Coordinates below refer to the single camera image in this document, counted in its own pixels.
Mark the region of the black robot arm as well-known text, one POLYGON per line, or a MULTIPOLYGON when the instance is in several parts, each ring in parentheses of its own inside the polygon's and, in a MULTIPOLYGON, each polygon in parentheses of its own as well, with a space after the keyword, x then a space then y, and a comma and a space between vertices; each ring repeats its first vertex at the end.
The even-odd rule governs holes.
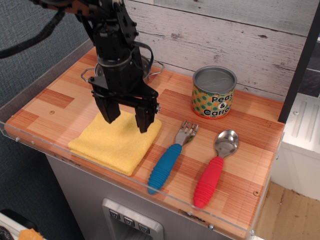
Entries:
POLYGON ((151 69, 142 62, 140 49, 150 47, 137 42, 134 22, 122 0, 36 0, 44 9, 76 15, 96 49, 103 75, 90 77, 92 95, 103 118, 112 123, 120 116, 120 105, 135 109, 135 120, 145 133, 160 110, 158 93, 144 81, 151 69))

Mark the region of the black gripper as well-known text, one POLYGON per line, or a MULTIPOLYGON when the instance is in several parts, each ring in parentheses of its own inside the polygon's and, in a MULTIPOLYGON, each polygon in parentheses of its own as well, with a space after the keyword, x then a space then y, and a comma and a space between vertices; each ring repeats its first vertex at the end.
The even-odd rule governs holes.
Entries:
POLYGON ((141 59, 133 59, 124 69, 102 66, 103 76, 88 78, 96 105, 109 124, 120 116, 120 105, 135 109, 135 119, 141 133, 146 133, 154 122, 155 114, 160 111, 157 102, 159 94, 144 82, 143 68, 141 59))

